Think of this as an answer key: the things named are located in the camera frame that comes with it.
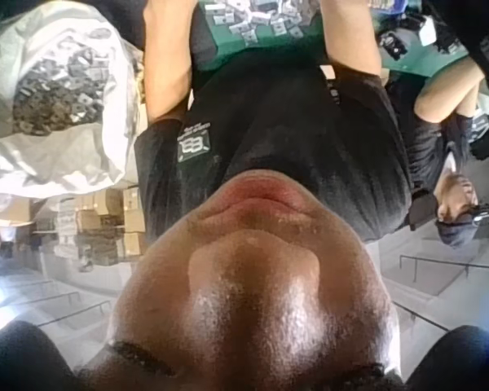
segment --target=bag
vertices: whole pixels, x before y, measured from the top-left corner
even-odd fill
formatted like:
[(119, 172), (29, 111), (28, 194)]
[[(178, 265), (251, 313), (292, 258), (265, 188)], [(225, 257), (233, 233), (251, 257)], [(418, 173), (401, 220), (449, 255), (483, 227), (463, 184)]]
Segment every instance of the bag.
[(0, 24), (0, 194), (43, 199), (119, 182), (138, 125), (135, 62), (78, 2)]

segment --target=white plastic bag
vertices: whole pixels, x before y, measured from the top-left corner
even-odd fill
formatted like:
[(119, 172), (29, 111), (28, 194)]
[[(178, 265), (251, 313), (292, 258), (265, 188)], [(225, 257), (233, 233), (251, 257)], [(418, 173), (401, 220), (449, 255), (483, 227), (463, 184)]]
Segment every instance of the white plastic bag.
[[(101, 121), (45, 137), (13, 133), (19, 82), (66, 39), (108, 56)], [(133, 56), (95, 8), (48, 2), (0, 24), (0, 193), (43, 199), (119, 182), (137, 127), (137, 107)]]

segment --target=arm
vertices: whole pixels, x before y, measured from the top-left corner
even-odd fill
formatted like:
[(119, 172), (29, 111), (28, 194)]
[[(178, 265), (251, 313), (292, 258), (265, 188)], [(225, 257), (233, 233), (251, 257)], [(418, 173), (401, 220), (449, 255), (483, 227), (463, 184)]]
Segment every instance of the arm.
[(332, 64), (380, 76), (379, 52), (367, 0), (320, 0)]
[(466, 57), (437, 73), (415, 102), (415, 114), (422, 120), (438, 124), (455, 110), (473, 116), (478, 86), (484, 78), (477, 64)]
[(473, 118), (474, 114), (476, 113), (479, 91), (480, 85), (477, 84), (458, 105), (458, 107), (456, 108), (456, 114), (467, 116), (468, 118)]
[(149, 124), (183, 120), (192, 83), (190, 28), (197, 0), (149, 0), (143, 12)]

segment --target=lips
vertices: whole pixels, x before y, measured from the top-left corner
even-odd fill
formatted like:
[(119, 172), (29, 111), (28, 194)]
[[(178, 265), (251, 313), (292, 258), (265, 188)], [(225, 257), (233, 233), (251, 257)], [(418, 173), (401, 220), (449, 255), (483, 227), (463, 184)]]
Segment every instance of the lips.
[(227, 182), (207, 202), (205, 218), (221, 213), (305, 214), (311, 202), (305, 189), (281, 174), (252, 171)]

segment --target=man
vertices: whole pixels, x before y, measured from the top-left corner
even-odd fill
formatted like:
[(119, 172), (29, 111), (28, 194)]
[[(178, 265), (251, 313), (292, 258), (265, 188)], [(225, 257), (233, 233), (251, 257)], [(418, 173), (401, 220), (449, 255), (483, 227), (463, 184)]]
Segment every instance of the man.
[(195, 5), (145, 10), (151, 125), (135, 149), (157, 241), (82, 379), (110, 390), (398, 386), (387, 375), (398, 320), (363, 241), (393, 232), (411, 194), (366, 0), (321, 4), (338, 97), (304, 54), (250, 51), (187, 110)]
[(473, 239), (480, 218), (477, 193), (462, 171), (483, 78), (477, 64), (466, 57), (437, 73), (418, 96), (424, 85), (421, 77), (400, 77), (387, 87), (399, 119), (414, 191), (434, 195), (438, 233), (454, 248)]

